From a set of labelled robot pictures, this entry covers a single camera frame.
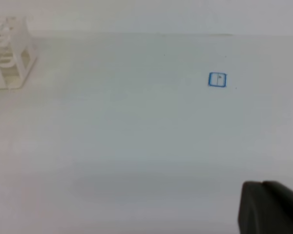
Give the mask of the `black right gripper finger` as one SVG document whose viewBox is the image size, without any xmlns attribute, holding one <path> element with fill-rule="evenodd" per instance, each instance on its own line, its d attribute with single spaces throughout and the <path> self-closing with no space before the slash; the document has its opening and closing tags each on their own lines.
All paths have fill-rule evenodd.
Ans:
<svg viewBox="0 0 293 234">
<path fill-rule="evenodd" d="M 277 181 L 244 182 L 238 226 L 241 234 L 293 234 L 293 190 Z"/>
</svg>

